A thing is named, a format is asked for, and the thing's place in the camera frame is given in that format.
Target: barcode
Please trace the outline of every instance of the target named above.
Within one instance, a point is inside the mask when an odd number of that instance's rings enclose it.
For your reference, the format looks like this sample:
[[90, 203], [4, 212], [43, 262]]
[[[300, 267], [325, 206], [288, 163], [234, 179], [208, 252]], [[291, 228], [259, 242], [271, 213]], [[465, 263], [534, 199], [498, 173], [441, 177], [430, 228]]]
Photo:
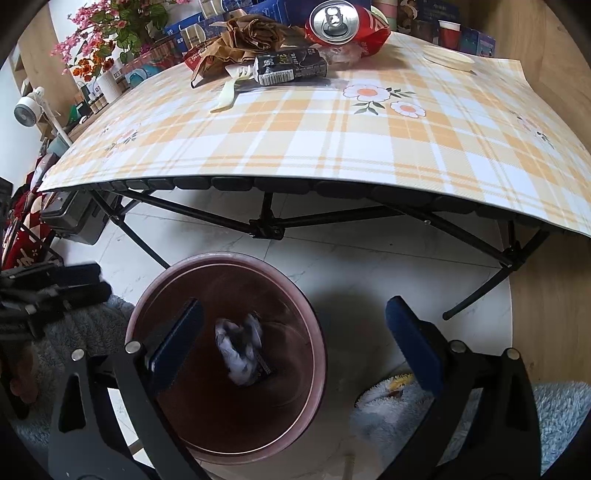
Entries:
[[295, 79], [293, 70], [281, 70], [280, 72], [263, 73], [259, 75], [258, 82], [268, 87], [269, 85], [276, 85], [277, 83], [290, 82]]

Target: aluminum can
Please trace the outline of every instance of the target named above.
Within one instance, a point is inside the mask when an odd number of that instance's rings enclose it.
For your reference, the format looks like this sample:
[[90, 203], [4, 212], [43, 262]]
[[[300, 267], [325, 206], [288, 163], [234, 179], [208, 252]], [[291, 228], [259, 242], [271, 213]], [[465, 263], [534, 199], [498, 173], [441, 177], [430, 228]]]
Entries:
[[364, 57], [375, 55], [390, 36], [387, 21], [360, 5], [330, 0], [318, 5], [306, 23], [306, 36], [321, 45], [344, 45], [355, 41]]
[[306, 23], [306, 34], [320, 44], [344, 45], [355, 38], [361, 21], [354, 5], [344, 0], [329, 0], [312, 10]]

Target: metal screw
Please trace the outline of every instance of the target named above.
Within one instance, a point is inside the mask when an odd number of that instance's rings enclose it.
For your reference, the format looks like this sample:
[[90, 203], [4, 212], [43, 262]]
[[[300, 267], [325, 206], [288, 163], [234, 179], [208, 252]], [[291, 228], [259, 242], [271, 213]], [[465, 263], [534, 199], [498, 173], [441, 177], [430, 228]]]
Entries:
[[139, 352], [140, 348], [142, 348], [142, 344], [135, 340], [132, 340], [130, 343], [125, 345], [125, 351], [127, 353], [137, 353]]
[[449, 343], [450, 348], [452, 349], [452, 352], [456, 352], [456, 353], [464, 353], [467, 349], [467, 346], [464, 342], [462, 342], [461, 340], [452, 340]]
[[84, 350], [82, 348], [77, 348], [72, 352], [72, 360], [77, 362], [78, 360], [82, 360], [84, 358]]
[[508, 348], [507, 349], [507, 356], [511, 360], [519, 360], [521, 358], [521, 354], [519, 353], [519, 351], [518, 350], [515, 350], [514, 348]]

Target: trash can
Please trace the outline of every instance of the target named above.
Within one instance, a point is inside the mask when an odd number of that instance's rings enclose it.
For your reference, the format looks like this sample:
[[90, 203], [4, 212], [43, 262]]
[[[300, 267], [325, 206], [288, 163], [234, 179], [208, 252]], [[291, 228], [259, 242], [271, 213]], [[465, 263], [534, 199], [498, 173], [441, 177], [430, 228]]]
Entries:
[[[209, 463], [250, 463], [284, 450], [312, 422], [326, 380], [324, 340], [306, 297], [256, 258], [198, 255], [152, 282], [131, 317], [126, 343], [143, 341], [191, 297], [202, 303], [206, 320], [173, 386], [157, 398], [168, 421], [193, 456]], [[228, 378], [215, 322], [241, 324], [252, 312], [261, 321], [261, 356], [273, 373], [239, 387]]]

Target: plaid tablecloth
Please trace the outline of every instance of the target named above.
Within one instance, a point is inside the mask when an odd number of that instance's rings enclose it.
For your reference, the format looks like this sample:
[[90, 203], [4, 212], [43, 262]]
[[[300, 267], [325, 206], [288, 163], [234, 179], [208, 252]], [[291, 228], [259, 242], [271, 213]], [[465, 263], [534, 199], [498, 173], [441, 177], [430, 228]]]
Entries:
[[518, 61], [471, 73], [393, 33], [327, 84], [241, 93], [209, 113], [225, 79], [193, 90], [173, 67], [113, 105], [43, 189], [195, 175], [310, 177], [441, 192], [591, 236], [591, 156], [530, 88]]

